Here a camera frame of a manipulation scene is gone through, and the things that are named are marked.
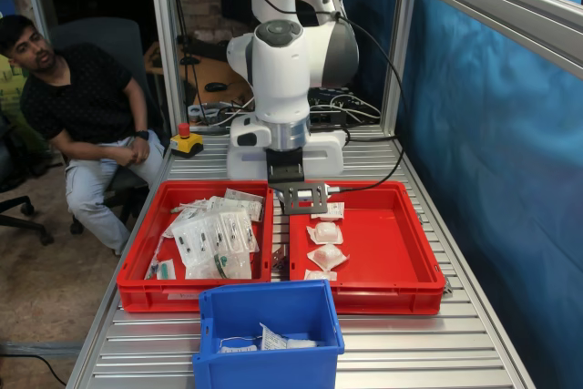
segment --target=beard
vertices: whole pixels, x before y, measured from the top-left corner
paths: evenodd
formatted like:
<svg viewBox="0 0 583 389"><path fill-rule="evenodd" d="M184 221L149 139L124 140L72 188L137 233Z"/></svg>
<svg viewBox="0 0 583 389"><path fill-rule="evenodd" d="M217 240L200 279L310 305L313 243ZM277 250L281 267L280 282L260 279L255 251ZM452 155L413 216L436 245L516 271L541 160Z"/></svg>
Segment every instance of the beard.
<svg viewBox="0 0 583 389"><path fill-rule="evenodd" d="M46 73L56 66L56 55L48 51L41 52L36 56L35 68L31 69L37 73Z"/></svg>

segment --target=red tray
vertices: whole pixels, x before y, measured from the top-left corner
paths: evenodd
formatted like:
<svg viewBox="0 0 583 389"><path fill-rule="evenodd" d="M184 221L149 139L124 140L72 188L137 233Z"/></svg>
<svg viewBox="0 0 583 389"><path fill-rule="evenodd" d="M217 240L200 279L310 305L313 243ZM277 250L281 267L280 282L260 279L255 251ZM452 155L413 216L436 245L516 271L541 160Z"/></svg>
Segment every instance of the red tray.
<svg viewBox="0 0 583 389"><path fill-rule="evenodd" d="M251 254L251 280L185 280L174 239L165 239L158 260L172 259L176 280L144 280L158 246L159 237L178 216L170 210L182 202L224 196L235 189L265 198L263 221L253 222L260 251ZM271 242L273 239L273 190L265 181L168 181L160 185L139 229L129 254L119 271L118 288L127 312L197 312L199 293L225 284L269 282L271 280Z"/></svg>
<svg viewBox="0 0 583 389"><path fill-rule="evenodd" d="M331 186L364 187L365 181L333 181ZM400 182L376 189L333 195L344 202L339 249L350 259L333 269L331 282L338 313L436 314L445 278L419 219ZM319 247L306 226L319 222L310 215L290 216L290 280L303 280L306 269L321 271L306 254Z"/></svg>

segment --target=office chair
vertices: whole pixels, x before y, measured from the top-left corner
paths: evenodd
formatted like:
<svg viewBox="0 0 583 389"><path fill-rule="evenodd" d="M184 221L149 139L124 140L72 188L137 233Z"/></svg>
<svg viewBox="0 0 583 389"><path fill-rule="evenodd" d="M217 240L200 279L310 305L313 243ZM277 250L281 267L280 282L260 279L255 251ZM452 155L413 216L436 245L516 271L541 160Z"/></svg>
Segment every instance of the office chair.
<svg viewBox="0 0 583 389"><path fill-rule="evenodd" d="M10 176L14 170L14 166L17 166L18 168L22 167L18 162L19 156L16 147L10 138L10 133L13 129L14 127L8 124L0 112L0 181L4 181ZM11 200L3 200L0 202L0 226L39 231L40 242L43 246L53 243L53 241L55 241L53 236L46 232L46 228L43 225L34 223L31 220L22 220L1 214L18 205L21 206L20 211L25 216L32 216L35 212L35 208L30 202L30 198L27 196L12 198Z"/></svg>
<svg viewBox="0 0 583 389"><path fill-rule="evenodd" d="M125 66L144 90L148 106L148 125L153 129L164 148L168 147L169 136L163 131L163 121L159 106L149 91L146 69L138 24L125 18L86 18L57 26L50 31L51 43L55 48L63 48L79 43L91 43L112 55ZM119 167L106 191L115 194L105 200L112 208L123 205L119 219L126 223L129 214L139 214L148 195L148 184L131 170ZM72 234L83 232L83 226L74 217L70 227Z"/></svg>

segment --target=wristwatch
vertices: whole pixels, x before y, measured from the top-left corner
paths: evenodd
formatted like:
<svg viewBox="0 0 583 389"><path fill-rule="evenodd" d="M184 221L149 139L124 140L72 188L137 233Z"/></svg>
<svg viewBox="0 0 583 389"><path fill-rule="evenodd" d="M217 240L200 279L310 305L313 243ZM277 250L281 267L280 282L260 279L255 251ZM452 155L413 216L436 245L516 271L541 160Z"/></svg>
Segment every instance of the wristwatch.
<svg viewBox="0 0 583 389"><path fill-rule="evenodd" d="M135 134L136 137L140 137L145 139L146 141L149 140L149 132L147 131L137 131Z"/></svg>

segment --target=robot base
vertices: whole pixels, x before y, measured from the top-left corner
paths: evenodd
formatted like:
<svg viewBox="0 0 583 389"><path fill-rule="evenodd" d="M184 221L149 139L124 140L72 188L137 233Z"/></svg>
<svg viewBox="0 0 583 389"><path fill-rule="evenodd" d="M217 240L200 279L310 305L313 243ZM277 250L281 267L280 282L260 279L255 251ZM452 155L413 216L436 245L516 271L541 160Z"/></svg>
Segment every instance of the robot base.
<svg viewBox="0 0 583 389"><path fill-rule="evenodd" d="M311 134L303 147L303 173L306 179L335 177L343 173L342 131ZM227 152L229 179L267 179L265 148L235 146L231 141Z"/></svg>

